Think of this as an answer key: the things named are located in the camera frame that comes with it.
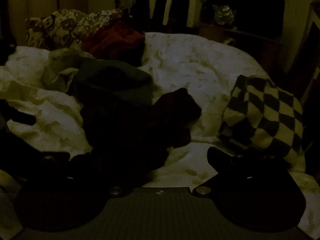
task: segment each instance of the dark clothing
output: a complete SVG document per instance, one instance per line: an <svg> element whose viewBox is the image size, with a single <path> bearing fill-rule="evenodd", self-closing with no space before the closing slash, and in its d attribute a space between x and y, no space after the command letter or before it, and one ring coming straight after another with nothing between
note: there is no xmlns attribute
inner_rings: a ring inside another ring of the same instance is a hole
<svg viewBox="0 0 320 240"><path fill-rule="evenodd" d="M151 77L123 62L89 59L71 87L84 104L87 140L102 153L103 173L115 186L145 184L148 171L164 165L167 148L191 142L186 126L201 115L185 88L151 105Z"/></svg>

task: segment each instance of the pillow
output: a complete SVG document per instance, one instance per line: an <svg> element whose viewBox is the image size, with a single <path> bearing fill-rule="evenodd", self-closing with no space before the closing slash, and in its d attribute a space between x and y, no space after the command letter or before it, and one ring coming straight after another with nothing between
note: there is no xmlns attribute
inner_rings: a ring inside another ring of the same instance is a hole
<svg viewBox="0 0 320 240"><path fill-rule="evenodd" d="M254 147L291 165L302 151L302 107L294 97L255 76L240 75L217 137L242 149Z"/></svg>
<svg viewBox="0 0 320 240"><path fill-rule="evenodd" d="M83 17L74 29L74 34L78 39L83 40L91 33L97 32L100 28L109 26L116 19L121 18L122 11L114 9L111 11L101 11L101 13L91 13Z"/></svg>
<svg viewBox="0 0 320 240"><path fill-rule="evenodd" d="M73 30L86 14L78 10L63 9L54 12L42 21L47 35L55 43L56 49L80 47L81 41Z"/></svg>
<svg viewBox="0 0 320 240"><path fill-rule="evenodd" d="M48 44L48 35L45 32L42 20L40 18L26 19L27 24L27 46L39 49L50 49Z"/></svg>

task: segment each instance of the brown cloth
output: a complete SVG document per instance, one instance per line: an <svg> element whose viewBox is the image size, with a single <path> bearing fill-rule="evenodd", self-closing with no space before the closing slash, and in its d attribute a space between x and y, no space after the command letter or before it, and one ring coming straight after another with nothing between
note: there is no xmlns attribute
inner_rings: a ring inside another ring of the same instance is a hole
<svg viewBox="0 0 320 240"><path fill-rule="evenodd" d="M86 105L81 110L90 145L102 152L102 170L114 186L141 187L145 175L164 165L167 148L191 142L186 126L201 108L185 88L163 95L150 108L122 100Z"/></svg>

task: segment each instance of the checkered pillow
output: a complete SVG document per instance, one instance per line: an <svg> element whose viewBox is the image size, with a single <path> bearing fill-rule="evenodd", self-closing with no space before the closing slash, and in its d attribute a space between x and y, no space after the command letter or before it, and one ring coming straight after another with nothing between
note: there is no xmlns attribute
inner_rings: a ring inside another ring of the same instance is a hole
<svg viewBox="0 0 320 240"><path fill-rule="evenodd" d="M294 164L301 151L302 107L268 79L239 76L223 113L218 138Z"/></svg>

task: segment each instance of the bedsheet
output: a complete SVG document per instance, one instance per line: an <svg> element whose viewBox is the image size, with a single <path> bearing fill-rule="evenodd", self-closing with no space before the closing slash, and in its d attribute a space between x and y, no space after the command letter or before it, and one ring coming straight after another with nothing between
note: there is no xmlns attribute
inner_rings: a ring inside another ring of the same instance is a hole
<svg viewBox="0 0 320 240"><path fill-rule="evenodd" d="M206 152L218 143L214 135L220 127L221 115L237 76L268 75L245 52L202 37L146 33L145 43L140 69L154 79L153 102L165 93L185 87L203 109L203 114L191 127L192 142L182 148L170 149L165 165L154 172L155 179L144 187L189 187L193 190L217 174L208 165ZM81 128L82 106L62 92L45 90L41 83L47 61L46 50L18 47L6 65L0 66L0 98L37 118L33 127L9 122L9 128L40 151L68 151L71 156L89 152L91 147ZM304 193L318 194L320 187L316 181L303 173L303 155L298 163L290 172L291 176ZM1 180L0 185L6 192L14 194L17 191L17 187L10 187ZM320 219L315 211L310 215L311 204L307 203L309 208L300 228L316 237L320 232ZM14 231L17 228L12 227L11 236L17 233Z"/></svg>

